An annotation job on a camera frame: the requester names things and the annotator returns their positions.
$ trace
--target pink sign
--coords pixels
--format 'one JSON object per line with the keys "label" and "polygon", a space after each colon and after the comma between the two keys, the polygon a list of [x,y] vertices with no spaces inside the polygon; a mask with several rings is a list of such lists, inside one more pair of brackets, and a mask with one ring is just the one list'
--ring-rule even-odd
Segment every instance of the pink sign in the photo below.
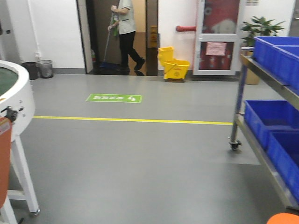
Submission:
{"label": "pink sign", "polygon": [[226,43],[208,42],[206,46],[206,55],[225,56]]}

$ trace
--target doorway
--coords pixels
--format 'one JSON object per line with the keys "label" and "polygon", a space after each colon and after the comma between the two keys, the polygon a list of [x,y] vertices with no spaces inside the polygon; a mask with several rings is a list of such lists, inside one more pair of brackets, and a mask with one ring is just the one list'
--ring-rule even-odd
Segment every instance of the doorway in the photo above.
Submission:
{"label": "doorway", "polygon": [[[132,2],[136,21],[134,48],[141,57],[146,59],[146,63],[139,72],[135,72],[135,62],[129,57],[131,71],[122,75],[156,76],[158,74],[158,0],[132,0]],[[93,70],[89,74],[118,74],[115,71],[121,62],[118,35],[112,32],[108,37],[107,32],[112,18],[111,5],[118,5],[118,0],[86,0],[90,45],[93,53]],[[103,69],[101,64],[104,60],[107,40],[105,62],[112,66]]]}

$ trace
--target mop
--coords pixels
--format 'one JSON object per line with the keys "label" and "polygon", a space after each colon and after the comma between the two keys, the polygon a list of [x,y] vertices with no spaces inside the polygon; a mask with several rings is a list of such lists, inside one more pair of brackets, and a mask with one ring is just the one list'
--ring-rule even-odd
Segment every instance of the mop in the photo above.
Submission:
{"label": "mop", "polygon": [[[112,12],[111,14],[111,20],[110,20],[110,25],[113,24],[113,19],[114,19],[114,13]],[[108,49],[108,45],[109,45],[109,38],[110,38],[110,33],[111,33],[111,29],[108,30],[108,36],[107,36],[107,41],[106,41],[106,47],[105,47],[105,53],[104,53],[104,60],[103,63],[100,65],[100,68],[116,68],[118,65],[117,64],[113,64],[113,63],[106,63],[106,55],[107,55],[107,49]]]}

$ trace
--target blue bin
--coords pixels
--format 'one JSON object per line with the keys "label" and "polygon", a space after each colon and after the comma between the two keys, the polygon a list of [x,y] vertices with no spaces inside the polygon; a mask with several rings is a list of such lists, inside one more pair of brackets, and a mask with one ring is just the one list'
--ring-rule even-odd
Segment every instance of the blue bin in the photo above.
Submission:
{"label": "blue bin", "polygon": [[299,132],[299,111],[286,100],[246,100],[244,119],[264,150],[271,132]]}
{"label": "blue bin", "polygon": [[273,73],[299,90],[299,46],[279,46]]}
{"label": "blue bin", "polygon": [[270,135],[267,154],[291,193],[299,202],[299,133]]}
{"label": "blue bin", "polygon": [[266,69],[273,72],[273,65],[277,64],[279,46],[299,46],[299,37],[295,36],[259,36],[254,37],[254,58]]}

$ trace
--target yellow mop bucket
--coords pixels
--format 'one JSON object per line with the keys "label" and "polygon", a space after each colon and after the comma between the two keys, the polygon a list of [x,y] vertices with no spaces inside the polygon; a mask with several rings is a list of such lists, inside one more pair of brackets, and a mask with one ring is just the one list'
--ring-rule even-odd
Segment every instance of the yellow mop bucket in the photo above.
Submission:
{"label": "yellow mop bucket", "polygon": [[158,49],[158,59],[163,67],[165,67],[165,62],[172,61],[173,58],[173,47],[159,48]]}
{"label": "yellow mop bucket", "polygon": [[190,63],[188,61],[181,61],[173,59],[170,62],[164,62],[164,79],[184,79],[188,71]]}

